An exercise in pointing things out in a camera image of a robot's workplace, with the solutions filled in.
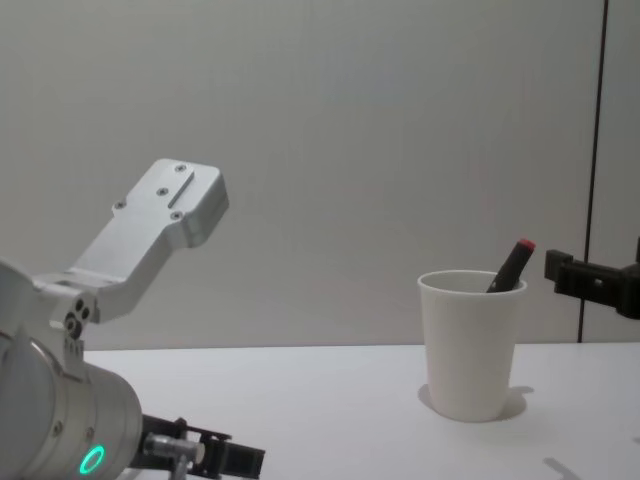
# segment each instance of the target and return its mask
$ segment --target black clamp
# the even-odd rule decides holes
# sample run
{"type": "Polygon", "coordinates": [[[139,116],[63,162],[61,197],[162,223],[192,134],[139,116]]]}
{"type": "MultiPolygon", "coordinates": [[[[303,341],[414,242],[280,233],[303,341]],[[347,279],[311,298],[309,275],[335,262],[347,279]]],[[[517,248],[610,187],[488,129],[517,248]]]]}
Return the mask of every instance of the black clamp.
{"type": "Polygon", "coordinates": [[[627,318],[640,320],[640,238],[636,263],[617,269],[574,260],[572,255],[548,250],[544,276],[555,292],[614,307],[627,318]]]}
{"type": "Polygon", "coordinates": [[[150,455],[145,449],[145,439],[149,434],[155,434],[186,440],[188,433],[192,433],[198,437],[197,442],[204,446],[205,451],[203,460],[190,466],[189,475],[214,479],[221,475],[260,478],[264,450],[231,443],[231,437],[224,433],[190,427],[182,418],[170,422],[149,415],[143,415],[142,431],[140,446],[130,468],[173,471],[174,460],[150,455]]]}

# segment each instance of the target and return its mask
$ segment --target black marker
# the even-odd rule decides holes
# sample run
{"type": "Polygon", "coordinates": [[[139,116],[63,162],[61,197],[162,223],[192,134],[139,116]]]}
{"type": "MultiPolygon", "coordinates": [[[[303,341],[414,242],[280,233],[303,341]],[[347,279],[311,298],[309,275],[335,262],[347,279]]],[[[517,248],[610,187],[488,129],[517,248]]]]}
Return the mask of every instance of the black marker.
{"type": "Polygon", "coordinates": [[[518,284],[520,274],[527,265],[535,248],[536,244],[525,238],[516,243],[507,261],[500,267],[493,282],[491,282],[487,293],[508,292],[509,290],[513,290],[518,284]]]}

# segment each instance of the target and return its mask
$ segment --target white paper cup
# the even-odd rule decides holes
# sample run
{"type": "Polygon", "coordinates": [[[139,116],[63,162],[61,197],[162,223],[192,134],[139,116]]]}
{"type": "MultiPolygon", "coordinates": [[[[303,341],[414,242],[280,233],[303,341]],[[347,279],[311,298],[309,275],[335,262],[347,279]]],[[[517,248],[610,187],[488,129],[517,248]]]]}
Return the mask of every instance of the white paper cup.
{"type": "Polygon", "coordinates": [[[505,406],[518,310],[527,288],[485,293],[495,273],[447,270],[418,279],[429,394],[440,415],[495,420],[505,406]]]}

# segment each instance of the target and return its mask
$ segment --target green led ring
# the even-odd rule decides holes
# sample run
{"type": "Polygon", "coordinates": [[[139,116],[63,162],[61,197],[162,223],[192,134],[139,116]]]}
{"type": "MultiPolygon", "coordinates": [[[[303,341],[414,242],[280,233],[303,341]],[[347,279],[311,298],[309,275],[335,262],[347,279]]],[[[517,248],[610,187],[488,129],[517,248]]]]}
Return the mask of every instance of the green led ring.
{"type": "Polygon", "coordinates": [[[80,475],[89,475],[100,466],[104,460],[105,450],[102,445],[96,445],[84,456],[80,464],[80,475]]]}

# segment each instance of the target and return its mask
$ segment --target cup rim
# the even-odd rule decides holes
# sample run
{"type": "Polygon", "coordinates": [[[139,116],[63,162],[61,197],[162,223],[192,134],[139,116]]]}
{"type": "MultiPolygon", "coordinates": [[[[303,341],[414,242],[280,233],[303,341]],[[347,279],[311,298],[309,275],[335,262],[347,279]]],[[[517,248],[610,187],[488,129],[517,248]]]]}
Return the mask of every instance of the cup rim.
{"type": "Polygon", "coordinates": [[[499,298],[499,297],[505,297],[505,296],[513,296],[513,295],[519,295],[522,292],[524,292],[527,289],[527,282],[525,282],[524,280],[520,279],[518,281],[518,286],[516,288],[514,288],[513,290],[509,290],[508,292],[492,292],[492,293],[487,293],[487,292],[461,292],[459,290],[448,290],[448,289],[444,289],[444,288],[437,288],[437,287],[432,287],[431,285],[427,285],[426,283],[424,283],[424,280],[431,278],[431,277],[436,277],[438,275],[442,275],[442,274],[460,274],[460,273],[481,273],[481,274],[485,274],[485,275],[491,275],[491,276],[495,276],[497,272],[489,272],[486,270],[438,270],[436,272],[429,272],[429,273],[425,273],[423,275],[420,275],[418,277],[418,286],[420,288],[425,288],[427,290],[431,290],[433,292],[439,292],[439,293],[446,293],[449,295],[457,295],[457,296],[461,296],[461,297],[485,297],[485,298],[499,298]]]}

